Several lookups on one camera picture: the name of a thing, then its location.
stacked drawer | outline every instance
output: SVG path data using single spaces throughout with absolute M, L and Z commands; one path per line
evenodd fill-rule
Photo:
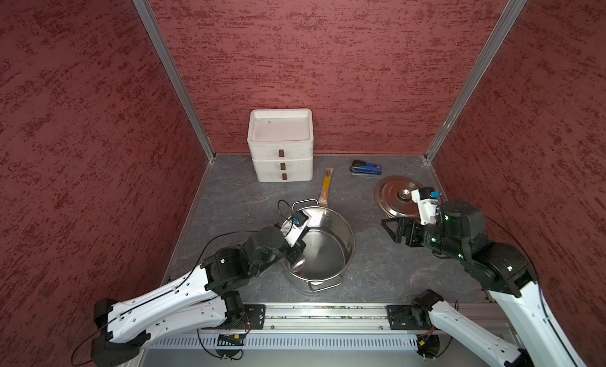
M 259 181 L 310 181 L 313 177 L 312 111 L 252 111 L 248 147 Z

red textured wall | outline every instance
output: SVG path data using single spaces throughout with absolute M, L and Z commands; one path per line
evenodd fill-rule
M 478 204 L 524 245 L 593 366 L 606 364 L 604 8 L 529 0 L 434 161 L 449 198 Z
M 160 284 L 206 160 L 131 0 L 0 0 L 0 42 L 0 364 L 67 366 Z
M 310 108 L 316 152 L 427 151 L 507 0 L 150 0 L 213 147 Z

drawer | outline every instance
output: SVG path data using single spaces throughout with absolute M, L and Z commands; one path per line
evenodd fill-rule
M 313 158 L 313 144 L 272 147 L 254 147 L 249 145 L 249 147 L 253 160 L 300 160 Z
M 259 181 L 310 181 L 313 158 L 299 160 L 254 160 Z

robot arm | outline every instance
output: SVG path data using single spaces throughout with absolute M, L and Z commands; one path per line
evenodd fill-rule
M 113 367 L 134 358 L 140 348 L 189 329 L 236 326 L 244 305 L 238 292 L 282 257 L 296 261 L 305 248 L 305 221 L 297 238 L 276 227 L 255 233 L 242 246 L 218 250 L 177 280 L 124 302 L 105 299 L 95 305 L 101 334 L 93 340 L 92 359 Z
M 499 303 L 526 350 L 487 332 L 430 290 L 413 300 L 416 322 L 449 333 L 490 366 L 585 366 L 542 297 L 526 257 L 509 244 L 489 240 L 479 209 L 458 200 L 438 206 L 432 191 L 431 187 L 413 191 L 421 219 L 398 217 L 398 229 L 390 230 L 392 238 L 396 242 L 405 238 L 407 246 L 424 246 L 457 259 Z

white arm segment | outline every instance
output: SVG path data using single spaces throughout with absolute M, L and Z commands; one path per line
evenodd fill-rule
M 415 189 L 410 193 L 413 202 L 419 207 L 420 224 L 427 225 L 437 222 L 437 200 L 435 198 L 420 199 L 419 190 Z
M 547 317 L 545 316 L 539 286 L 533 281 L 520 289 L 522 296 L 519 298 L 514 295 L 489 292 L 511 321 L 536 367 L 575 367 L 575 364 L 577 367 L 587 366 L 570 344 L 543 298 L 547 312 Z
M 189 279 L 187 275 L 189 272 L 145 295 L 115 303 L 112 311 L 107 315 L 107 320 L 111 321 L 107 326 L 107 331 L 112 332 L 113 335 L 111 342 L 128 342 L 143 330 L 149 331 L 149 328 L 174 311 L 217 296 L 213 291 L 204 289 L 208 284 L 206 269 L 200 268 L 199 265 L 193 269 Z M 184 280 L 186 280 L 185 284 L 175 289 Z M 157 299 L 138 306 L 154 297 Z
M 431 307 L 429 319 L 433 326 L 453 336 L 491 367 L 503 367 L 506 361 L 513 362 L 520 355 L 516 345 L 478 326 L 445 301 Z
M 308 215 L 306 210 L 301 210 L 301 211 L 305 215 Z M 307 221 L 305 221 L 304 223 L 299 223 L 297 225 L 295 225 L 293 223 L 293 221 L 294 220 L 286 221 L 284 223 L 284 225 L 282 226 L 282 228 L 280 229 L 280 231 L 282 231 L 282 234 L 284 235 L 284 239 L 286 240 L 286 242 L 288 243 L 288 245 L 290 247 L 293 247 L 294 244 L 297 242 L 300 235 L 303 233 L 303 230 L 305 230 L 307 224 L 309 223 L 309 219 L 307 219 Z
M 141 348 L 170 337 L 173 334 L 185 333 L 188 330 L 199 328 L 214 328 L 225 321 L 225 302 L 221 297 L 193 304 L 165 318 L 158 318 L 156 323 L 147 328 L 151 338 Z

